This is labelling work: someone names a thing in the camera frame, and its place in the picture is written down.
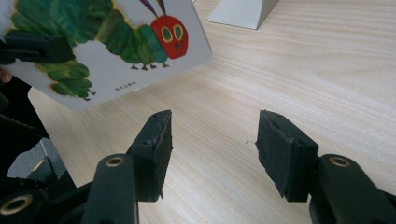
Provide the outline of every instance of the metal ring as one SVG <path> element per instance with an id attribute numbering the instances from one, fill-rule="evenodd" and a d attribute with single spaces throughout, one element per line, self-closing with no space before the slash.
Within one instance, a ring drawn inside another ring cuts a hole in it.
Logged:
<path id="1" fill-rule="evenodd" d="M 9 200 L 7 203 L 3 204 L 0 208 L 0 214 L 3 216 L 8 216 L 12 214 L 19 213 L 21 210 L 25 209 L 29 204 L 33 201 L 33 196 L 31 194 L 25 194 L 18 197 L 15 197 Z"/>
<path id="2" fill-rule="evenodd" d="M 108 167 L 116 167 L 124 163 L 124 158 L 122 157 L 114 157 L 106 161 L 106 165 Z"/>
<path id="3" fill-rule="evenodd" d="M 346 159 L 340 158 L 340 157 L 331 157 L 330 162 L 334 165 L 341 166 L 341 167 L 349 167 L 350 162 L 347 161 Z"/>

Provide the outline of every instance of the green caterpillar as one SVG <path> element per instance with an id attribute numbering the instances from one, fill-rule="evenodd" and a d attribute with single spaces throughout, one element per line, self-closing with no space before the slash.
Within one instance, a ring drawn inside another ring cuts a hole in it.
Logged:
<path id="1" fill-rule="evenodd" d="M 141 1 L 155 14 L 148 1 Z M 74 48 L 78 44 L 97 40 L 125 62 L 142 70 L 163 67 L 168 58 L 186 54 L 188 34 L 178 19 L 166 16 L 163 1 L 159 1 L 164 16 L 151 24 L 131 27 L 112 0 L 16 0 L 11 16 L 14 28 L 10 32 L 37 35 L 62 35 Z M 89 69 L 72 60 L 65 63 L 37 63 L 36 67 L 53 81 L 49 87 L 60 95 L 90 100 L 92 87 Z"/>

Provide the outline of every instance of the light wood surface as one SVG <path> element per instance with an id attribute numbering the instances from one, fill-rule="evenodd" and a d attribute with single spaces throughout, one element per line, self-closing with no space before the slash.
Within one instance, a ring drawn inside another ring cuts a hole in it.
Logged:
<path id="1" fill-rule="evenodd" d="M 396 194 L 396 2 L 280 0 L 258 31 L 209 23 L 219 2 L 195 3 L 213 60 L 82 112 L 39 91 L 30 99 L 78 186 L 123 153 L 148 117 L 173 111 L 164 199 L 142 223 L 310 223 L 258 161 L 259 111 L 290 119 Z"/>

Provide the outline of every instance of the caterpillar eye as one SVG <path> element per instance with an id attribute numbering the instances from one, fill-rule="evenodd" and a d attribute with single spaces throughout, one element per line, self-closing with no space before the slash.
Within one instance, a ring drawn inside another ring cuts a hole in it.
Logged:
<path id="1" fill-rule="evenodd" d="M 162 33 L 163 33 L 163 41 L 165 43 L 170 43 L 173 39 L 171 31 L 167 27 L 163 27 Z"/>
<path id="2" fill-rule="evenodd" d="M 183 38 L 183 29 L 179 24 L 174 26 L 174 33 L 176 40 L 180 41 Z"/>

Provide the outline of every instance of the book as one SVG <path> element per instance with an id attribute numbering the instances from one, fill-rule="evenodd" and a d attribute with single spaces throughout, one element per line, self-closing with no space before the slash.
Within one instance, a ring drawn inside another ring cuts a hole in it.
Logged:
<path id="1" fill-rule="evenodd" d="M 0 38 L 65 36 L 76 59 L 0 65 L 73 110 L 175 76 L 211 59 L 191 0 L 2 0 Z"/>

